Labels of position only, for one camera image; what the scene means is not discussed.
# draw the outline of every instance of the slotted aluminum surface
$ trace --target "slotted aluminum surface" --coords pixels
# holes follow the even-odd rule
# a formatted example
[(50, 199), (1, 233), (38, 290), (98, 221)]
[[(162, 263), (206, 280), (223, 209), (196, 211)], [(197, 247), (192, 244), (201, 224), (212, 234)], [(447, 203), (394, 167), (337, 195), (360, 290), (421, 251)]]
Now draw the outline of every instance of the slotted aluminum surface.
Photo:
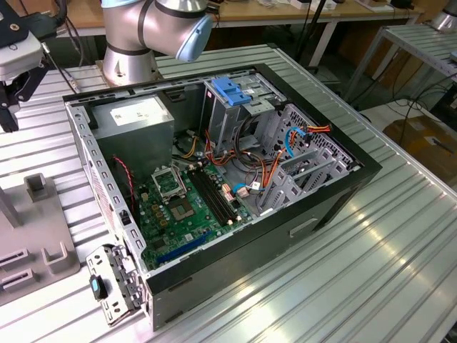
[(426, 24), (387, 26), (383, 35), (446, 76), (457, 73), (450, 53), (457, 51), (457, 32), (443, 34)]
[[(456, 195), (279, 50), (207, 52), (195, 63), (159, 59), (165, 77), (266, 63), (383, 165), (319, 233), (153, 333), (143, 313), (113, 329), (85, 266), (0, 308), (9, 342), (439, 342), (457, 319)], [(94, 67), (73, 69), (83, 90), (104, 87)], [(50, 72), (0, 134), (0, 185), (37, 171), (54, 177), (79, 259), (110, 242), (79, 163)]]

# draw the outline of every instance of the green circuit board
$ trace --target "green circuit board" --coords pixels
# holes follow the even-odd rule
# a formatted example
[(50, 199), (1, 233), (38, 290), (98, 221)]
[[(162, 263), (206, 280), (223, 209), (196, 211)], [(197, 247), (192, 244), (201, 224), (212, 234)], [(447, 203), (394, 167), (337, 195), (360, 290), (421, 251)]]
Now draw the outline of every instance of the green circuit board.
[[(225, 183), (213, 165), (205, 166), (204, 172), (211, 177), (215, 187), (216, 184)], [(187, 190), (184, 199), (171, 199), (168, 204), (165, 204), (152, 178), (136, 190), (137, 194), (141, 195), (139, 200), (140, 231), (147, 246), (142, 257), (150, 269), (155, 269), (163, 263), (178, 258), (197, 246), (222, 236), (251, 220), (248, 210), (240, 202), (236, 206), (237, 208), (229, 204), (240, 220), (233, 221), (233, 224), (220, 225), (192, 184), (187, 171), (181, 171), (180, 175)], [(159, 181), (162, 191), (166, 192), (176, 187), (176, 182), (172, 178), (167, 177), (167, 179)]]

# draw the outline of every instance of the metal shelf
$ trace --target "metal shelf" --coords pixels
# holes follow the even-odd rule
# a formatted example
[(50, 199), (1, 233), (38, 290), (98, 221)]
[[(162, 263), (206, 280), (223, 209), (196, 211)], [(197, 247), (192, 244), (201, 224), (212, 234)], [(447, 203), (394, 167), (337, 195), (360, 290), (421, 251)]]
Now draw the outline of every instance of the metal shelf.
[(387, 53), (375, 76), (379, 75), (380, 70), (386, 68), (388, 61), (393, 58), (396, 50), (402, 48), (422, 60), (431, 68), (441, 72), (444, 76), (453, 76), (451, 79), (457, 81), (457, 63), (452, 61), (449, 56), (451, 52), (457, 51), (457, 33), (443, 34), (426, 24), (385, 26), (379, 29), (365, 56), (351, 77), (347, 91), (344, 94), (346, 101), (351, 97), (369, 61), (384, 39), (391, 41), (395, 46)]

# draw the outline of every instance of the cardboard box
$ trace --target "cardboard box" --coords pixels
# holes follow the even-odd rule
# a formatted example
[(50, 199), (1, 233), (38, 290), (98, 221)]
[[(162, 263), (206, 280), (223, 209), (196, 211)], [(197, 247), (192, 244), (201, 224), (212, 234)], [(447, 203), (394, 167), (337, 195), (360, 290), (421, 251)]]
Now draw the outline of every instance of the cardboard box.
[[(398, 143), (403, 120), (394, 121), (384, 134)], [(457, 185), (457, 139), (428, 116), (406, 122), (401, 147), (450, 187)]]

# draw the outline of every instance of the expansion slot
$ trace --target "expansion slot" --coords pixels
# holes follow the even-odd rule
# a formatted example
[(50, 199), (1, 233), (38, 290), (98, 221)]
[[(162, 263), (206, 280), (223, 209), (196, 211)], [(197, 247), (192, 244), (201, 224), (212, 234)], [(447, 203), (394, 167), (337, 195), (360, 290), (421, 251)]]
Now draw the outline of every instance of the expansion slot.
[(195, 238), (192, 242), (189, 242), (178, 249), (173, 250), (165, 255), (157, 257), (157, 263), (164, 263), (170, 261), (171, 259), (175, 259), (178, 256), (190, 252), (193, 248), (197, 248), (199, 245), (202, 245), (206, 241), (206, 237), (211, 233), (211, 231), (202, 234), (200, 237)]
[(190, 171), (187, 176), (215, 216), (219, 225), (224, 227), (229, 223), (229, 220), (235, 220), (235, 213), (202, 169)]

